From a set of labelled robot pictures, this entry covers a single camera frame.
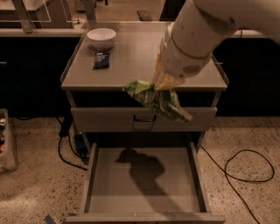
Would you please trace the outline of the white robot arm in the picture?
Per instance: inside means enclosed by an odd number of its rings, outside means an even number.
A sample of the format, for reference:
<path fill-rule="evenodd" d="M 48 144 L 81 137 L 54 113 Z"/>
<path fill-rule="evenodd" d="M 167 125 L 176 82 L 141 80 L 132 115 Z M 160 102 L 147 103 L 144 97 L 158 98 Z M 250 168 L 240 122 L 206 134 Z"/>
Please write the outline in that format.
<path fill-rule="evenodd" d="M 185 0 L 160 43 L 153 84 L 175 88 L 198 74 L 212 51 L 235 32 L 258 31 L 280 43 L 279 0 Z"/>

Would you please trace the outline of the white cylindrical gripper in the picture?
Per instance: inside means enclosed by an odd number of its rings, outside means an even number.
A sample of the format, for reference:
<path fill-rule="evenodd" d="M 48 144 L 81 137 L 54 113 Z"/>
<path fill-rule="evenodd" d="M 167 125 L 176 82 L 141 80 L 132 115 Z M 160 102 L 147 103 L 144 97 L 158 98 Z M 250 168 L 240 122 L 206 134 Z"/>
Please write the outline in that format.
<path fill-rule="evenodd" d="M 160 43 L 152 83 L 157 91 L 169 90 L 185 83 L 210 60 L 211 50 L 197 42 L 191 31 L 171 23 Z"/>

